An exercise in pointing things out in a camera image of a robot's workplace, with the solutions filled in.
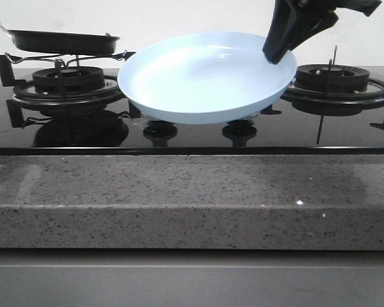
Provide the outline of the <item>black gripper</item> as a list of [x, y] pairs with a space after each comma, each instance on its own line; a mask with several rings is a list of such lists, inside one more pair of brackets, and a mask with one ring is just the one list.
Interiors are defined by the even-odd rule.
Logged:
[[[381, 3], [379, 0], [275, 1], [263, 53], [270, 63], [279, 63], [288, 50], [293, 51], [309, 38], [334, 26], [339, 19], [333, 12], [337, 8], [353, 10], [369, 17]], [[306, 9], [322, 12], [311, 16]]]

